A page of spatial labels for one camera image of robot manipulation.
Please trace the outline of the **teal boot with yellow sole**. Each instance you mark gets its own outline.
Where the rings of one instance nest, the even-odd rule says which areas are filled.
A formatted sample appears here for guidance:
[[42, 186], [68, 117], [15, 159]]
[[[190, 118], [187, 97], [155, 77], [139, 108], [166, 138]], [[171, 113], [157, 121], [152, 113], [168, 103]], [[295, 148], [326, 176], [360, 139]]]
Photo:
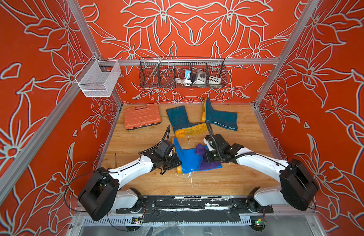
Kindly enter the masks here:
[[185, 106], [170, 108], [166, 112], [177, 138], [183, 138], [187, 135], [200, 135], [207, 131], [205, 123], [191, 123], [189, 121]]

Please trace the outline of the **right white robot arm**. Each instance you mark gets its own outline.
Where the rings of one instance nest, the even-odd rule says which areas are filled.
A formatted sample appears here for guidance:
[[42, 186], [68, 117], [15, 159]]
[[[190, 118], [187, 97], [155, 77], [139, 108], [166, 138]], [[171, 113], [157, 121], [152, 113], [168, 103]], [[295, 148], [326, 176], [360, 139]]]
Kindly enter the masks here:
[[245, 205], [249, 211], [258, 213], [262, 208], [274, 205], [290, 205], [305, 211], [313, 203], [319, 189], [318, 183], [300, 160], [278, 160], [240, 144], [229, 145], [220, 134], [207, 135], [204, 143], [209, 150], [209, 161], [246, 166], [278, 182], [273, 187], [255, 187], [246, 198]]

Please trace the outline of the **purple cloth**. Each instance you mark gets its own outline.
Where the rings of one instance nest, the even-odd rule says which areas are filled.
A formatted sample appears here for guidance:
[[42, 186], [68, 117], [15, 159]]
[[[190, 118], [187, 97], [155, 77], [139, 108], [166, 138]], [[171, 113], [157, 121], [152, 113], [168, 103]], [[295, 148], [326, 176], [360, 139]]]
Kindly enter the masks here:
[[196, 152], [198, 156], [202, 158], [201, 164], [199, 166], [200, 171], [209, 171], [214, 169], [222, 168], [222, 165], [219, 161], [211, 161], [209, 160], [209, 149], [207, 146], [204, 146], [202, 144], [198, 144], [196, 146]]

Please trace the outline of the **bright blue rubber boot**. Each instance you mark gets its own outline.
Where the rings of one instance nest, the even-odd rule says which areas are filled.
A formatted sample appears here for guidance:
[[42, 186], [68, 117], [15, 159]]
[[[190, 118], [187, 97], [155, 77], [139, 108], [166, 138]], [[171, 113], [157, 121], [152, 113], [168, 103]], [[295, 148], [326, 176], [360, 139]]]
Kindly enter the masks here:
[[179, 159], [182, 161], [182, 165], [177, 167], [178, 174], [189, 174], [192, 172], [198, 172], [202, 158], [198, 156], [196, 147], [191, 149], [183, 149], [178, 141], [178, 138], [173, 139], [175, 151], [178, 154]]

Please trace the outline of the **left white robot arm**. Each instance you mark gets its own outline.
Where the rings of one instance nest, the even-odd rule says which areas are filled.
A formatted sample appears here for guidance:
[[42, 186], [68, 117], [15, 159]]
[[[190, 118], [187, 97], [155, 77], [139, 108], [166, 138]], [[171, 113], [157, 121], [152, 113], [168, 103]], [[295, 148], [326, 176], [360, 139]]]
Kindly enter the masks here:
[[139, 191], [134, 188], [122, 191], [123, 186], [156, 169], [163, 175], [181, 165], [174, 144], [168, 140], [161, 141], [155, 147], [140, 152], [139, 159], [133, 162], [111, 170], [99, 168], [94, 171], [81, 190], [78, 201], [91, 219], [98, 221], [113, 209], [131, 209], [141, 202]]

